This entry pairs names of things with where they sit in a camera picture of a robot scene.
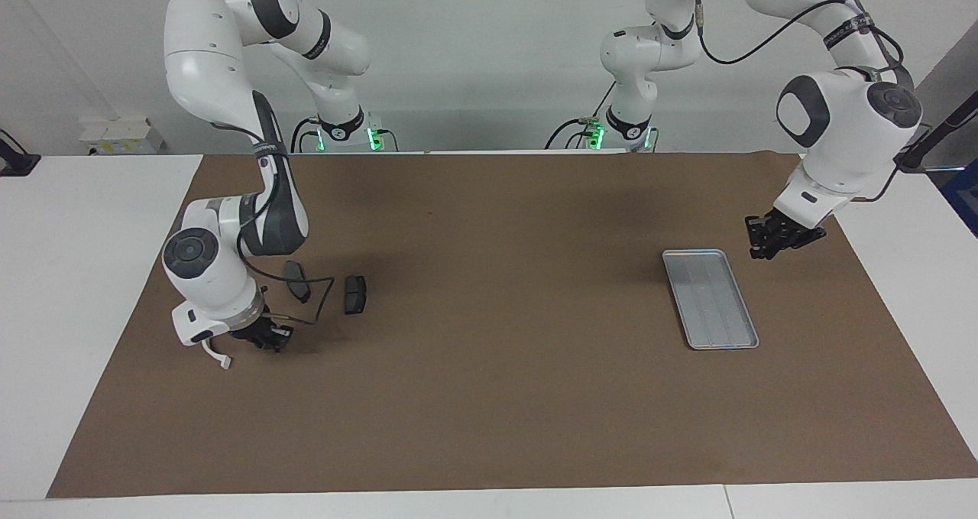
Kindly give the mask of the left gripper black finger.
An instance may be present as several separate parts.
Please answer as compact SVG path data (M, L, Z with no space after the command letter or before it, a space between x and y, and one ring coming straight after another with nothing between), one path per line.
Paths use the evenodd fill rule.
M816 229L805 229L805 227L800 227L800 229L783 229L779 234L779 247L780 250L802 248L825 236L827 236L827 230L822 227L816 227Z
M746 230L749 239L749 254L753 260L771 260L769 253L768 223L771 216L747 216Z

